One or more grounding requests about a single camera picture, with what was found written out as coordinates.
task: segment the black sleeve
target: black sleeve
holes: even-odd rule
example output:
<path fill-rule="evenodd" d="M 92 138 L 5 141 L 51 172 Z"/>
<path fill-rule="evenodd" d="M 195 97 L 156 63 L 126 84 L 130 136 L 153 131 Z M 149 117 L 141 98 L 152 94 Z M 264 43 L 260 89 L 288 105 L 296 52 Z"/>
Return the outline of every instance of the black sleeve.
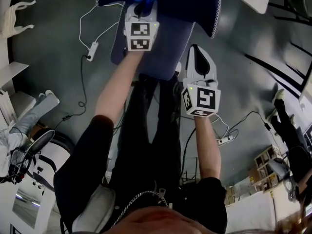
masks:
<path fill-rule="evenodd" d="M 83 212 L 105 176 L 113 128 L 114 124 L 109 118 L 95 116 L 73 154 L 54 176 L 59 212 L 70 232 L 74 220 Z"/>
<path fill-rule="evenodd" d="M 225 233 L 228 223 L 225 196 L 226 190 L 219 179 L 202 179 L 191 193 L 192 218 L 215 233 Z"/>

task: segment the concrete floor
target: concrete floor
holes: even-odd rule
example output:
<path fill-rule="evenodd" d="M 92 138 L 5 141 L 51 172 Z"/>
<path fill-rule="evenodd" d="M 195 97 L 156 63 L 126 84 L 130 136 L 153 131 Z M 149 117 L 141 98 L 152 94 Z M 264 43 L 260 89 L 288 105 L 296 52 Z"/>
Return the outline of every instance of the concrete floor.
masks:
<path fill-rule="evenodd" d="M 77 104 L 83 100 L 79 63 L 81 55 L 88 52 L 78 40 L 79 18 L 94 5 L 95 0 L 37 0 L 36 5 L 17 14 L 19 25 L 34 24 L 35 28 L 13 37 L 13 59 L 30 65 L 14 79 L 14 84 L 17 89 L 34 96 L 46 89 L 55 92 L 61 104 L 42 119 L 51 127 L 55 127 L 63 116 L 82 111 Z M 103 30 L 118 21 L 119 12 L 119 6 L 112 6 L 96 8 L 86 16 L 83 20 L 83 41 L 91 46 Z M 310 57 L 290 46 L 293 41 L 312 52 L 312 28 L 293 22 L 277 21 L 273 14 L 285 13 L 269 8 L 265 15 L 261 15 L 240 0 L 222 0 L 216 38 L 210 39 L 199 25 L 193 31 L 189 45 L 196 43 L 201 46 L 217 65 L 219 89 L 222 91 L 219 115 L 230 127 L 252 110 L 258 111 L 263 117 L 267 116 L 273 109 L 273 89 L 277 88 L 272 75 L 245 58 L 244 53 L 283 70 L 298 82 L 301 82 L 300 78 L 294 76 L 285 63 L 306 73 L 312 61 Z M 100 38 L 93 62 L 84 63 L 88 97 L 86 113 L 63 122 L 58 128 L 75 142 L 89 124 L 96 100 L 116 68 L 110 62 L 114 37 L 115 28 Z M 185 66 L 185 62 L 186 55 L 182 58 L 182 66 Z M 305 130 L 311 124 L 312 116 L 305 115 L 298 100 L 289 93 L 286 93 L 285 103 L 289 114 L 295 113 L 296 124 Z M 150 140 L 156 132 L 157 111 L 158 105 L 153 101 L 148 114 Z M 193 122 L 188 119 L 181 120 L 182 151 L 193 128 Z M 214 128 L 219 135 L 223 135 L 226 130 L 220 121 L 214 124 Z M 244 179 L 247 169 L 254 163 L 254 157 L 269 145 L 275 144 L 256 114 L 250 115 L 237 129 L 238 138 L 220 148 L 221 180 L 224 185 Z M 118 134 L 112 143 L 112 156 L 117 149 L 117 136 Z M 278 137 L 275 139 L 279 147 L 285 150 L 281 140 Z M 192 137 L 185 166 L 189 174 L 194 174 L 195 157 L 196 143 Z"/>

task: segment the black pants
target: black pants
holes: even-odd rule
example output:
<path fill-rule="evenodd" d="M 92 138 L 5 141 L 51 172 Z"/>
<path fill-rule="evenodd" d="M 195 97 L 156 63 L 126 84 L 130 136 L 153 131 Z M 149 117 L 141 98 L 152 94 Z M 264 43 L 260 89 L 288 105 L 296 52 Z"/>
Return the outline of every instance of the black pants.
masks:
<path fill-rule="evenodd" d="M 288 147 L 290 169 L 293 173 L 294 180 L 298 183 L 312 168 L 311 158 L 305 151 L 303 144 L 299 140 L 297 131 L 286 113 L 284 101 L 277 99 L 274 106 L 277 109 L 280 122 L 277 120 L 277 116 L 273 116 L 271 124 Z"/>
<path fill-rule="evenodd" d="M 127 204 L 133 196 L 147 189 L 178 188 L 179 185 L 183 86 L 176 76 L 169 81 L 159 81 L 157 132 L 153 142 L 149 143 L 146 116 L 157 83 L 157 79 L 140 75 L 124 116 L 118 140 L 118 157 L 109 183 L 117 195 L 122 195 L 117 199 L 119 205 Z"/>

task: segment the forearm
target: forearm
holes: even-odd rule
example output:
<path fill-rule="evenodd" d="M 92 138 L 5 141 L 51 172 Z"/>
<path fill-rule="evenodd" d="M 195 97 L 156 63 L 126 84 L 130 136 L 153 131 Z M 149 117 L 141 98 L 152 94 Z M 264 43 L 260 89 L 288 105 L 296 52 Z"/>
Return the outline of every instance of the forearm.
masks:
<path fill-rule="evenodd" d="M 129 52 L 124 58 L 99 96 L 95 115 L 104 115 L 116 123 L 143 53 Z"/>
<path fill-rule="evenodd" d="M 201 178 L 220 179 L 221 155 L 209 118 L 194 117 L 196 143 Z"/>

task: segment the power strip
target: power strip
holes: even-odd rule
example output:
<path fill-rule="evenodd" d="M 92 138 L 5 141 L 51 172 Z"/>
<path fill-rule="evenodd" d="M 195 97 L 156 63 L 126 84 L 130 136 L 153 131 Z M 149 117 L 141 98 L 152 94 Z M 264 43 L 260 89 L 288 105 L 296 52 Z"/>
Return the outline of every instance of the power strip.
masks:
<path fill-rule="evenodd" d="M 222 139 L 218 139 L 218 144 L 219 145 L 224 145 L 225 143 L 228 143 L 228 142 L 232 141 L 233 139 L 235 139 L 235 137 L 233 135 L 229 135 L 228 137 L 224 137 Z"/>

